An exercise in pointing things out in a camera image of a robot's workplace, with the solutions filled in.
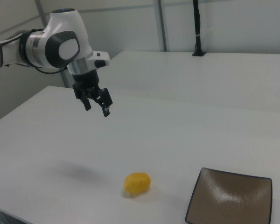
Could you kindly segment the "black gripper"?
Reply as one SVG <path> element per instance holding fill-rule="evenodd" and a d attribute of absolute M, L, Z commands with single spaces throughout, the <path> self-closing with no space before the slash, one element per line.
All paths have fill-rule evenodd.
<path fill-rule="evenodd" d="M 80 99 L 85 107 L 85 110 L 89 111 L 91 109 L 91 104 L 89 102 L 89 98 L 91 98 L 100 105 L 103 115 L 105 117 L 109 116 L 109 109 L 113 104 L 113 101 L 107 88 L 99 88 L 99 78 L 97 71 L 91 70 L 84 74 L 72 76 L 75 81 L 72 87 L 76 99 Z"/>

